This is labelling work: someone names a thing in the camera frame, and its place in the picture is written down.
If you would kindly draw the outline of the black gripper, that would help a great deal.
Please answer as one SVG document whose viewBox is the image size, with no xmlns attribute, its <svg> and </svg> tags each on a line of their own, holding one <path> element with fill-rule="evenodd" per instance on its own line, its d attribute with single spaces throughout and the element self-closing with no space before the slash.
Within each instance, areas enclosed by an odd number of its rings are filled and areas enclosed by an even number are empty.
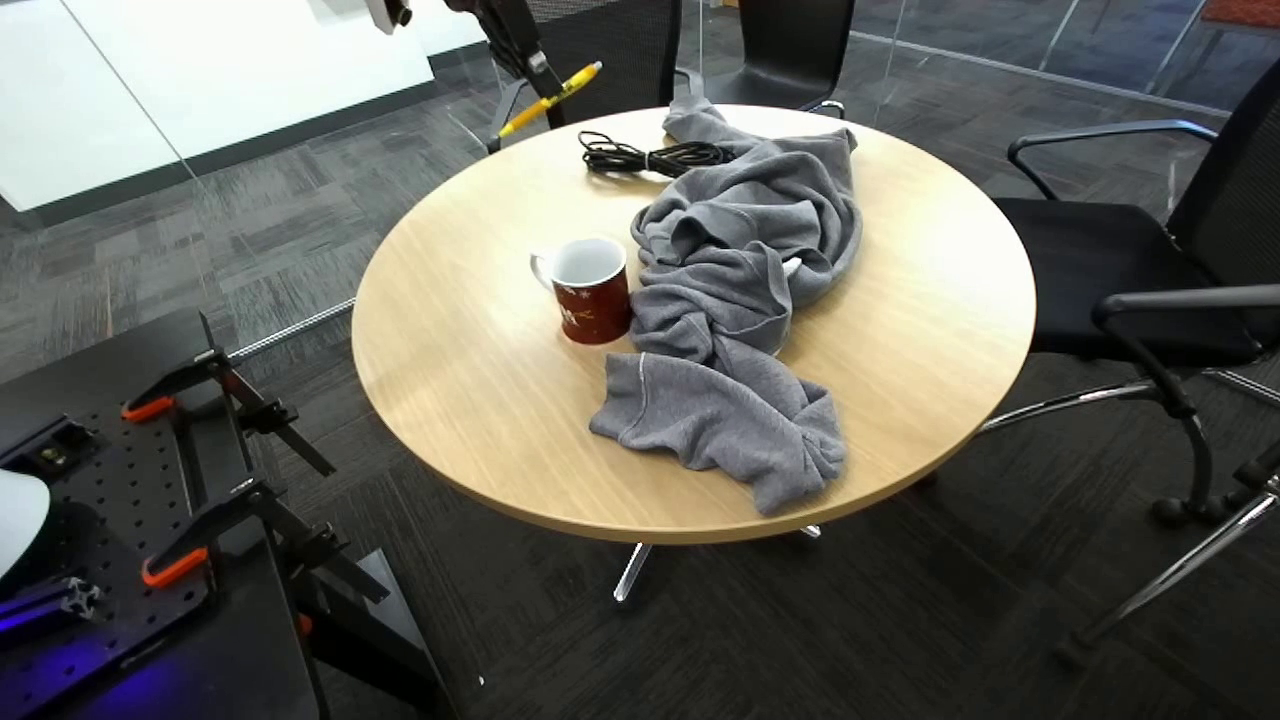
<svg viewBox="0 0 1280 720">
<path fill-rule="evenodd" d="M 537 96 L 553 99 L 563 92 L 561 73 L 545 53 L 537 53 L 540 32 L 528 14 L 528 0 L 444 0 L 452 14 L 468 14 L 482 20 L 488 43 L 509 55 L 523 59 L 523 82 Z"/>
</svg>

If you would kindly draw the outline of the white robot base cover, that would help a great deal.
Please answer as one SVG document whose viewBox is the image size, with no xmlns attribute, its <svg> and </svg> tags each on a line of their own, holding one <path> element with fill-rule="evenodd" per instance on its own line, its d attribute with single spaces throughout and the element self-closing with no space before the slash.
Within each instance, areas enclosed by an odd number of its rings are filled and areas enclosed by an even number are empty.
<svg viewBox="0 0 1280 720">
<path fill-rule="evenodd" d="M 0 577 L 10 577 L 52 511 L 52 492 L 40 475 L 0 469 Z"/>
</svg>

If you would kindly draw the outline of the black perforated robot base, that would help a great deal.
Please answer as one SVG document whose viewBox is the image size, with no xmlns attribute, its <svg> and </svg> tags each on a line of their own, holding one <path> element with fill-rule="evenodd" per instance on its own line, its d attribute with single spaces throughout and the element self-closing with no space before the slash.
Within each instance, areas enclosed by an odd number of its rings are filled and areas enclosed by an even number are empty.
<svg viewBox="0 0 1280 720">
<path fill-rule="evenodd" d="M 175 314 L 3 384 L 3 469 L 40 475 L 52 511 L 3 577 L 0 720 L 323 720 L 323 668 L 452 720 L 381 558 L 358 565 L 386 601 L 328 572 L 294 577 L 249 538 L 173 589 L 140 583 L 145 558 L 256 481 L 217 384 L 153 424 L 122 422 L 207 342 L 205 316 Z"/>
</svg>

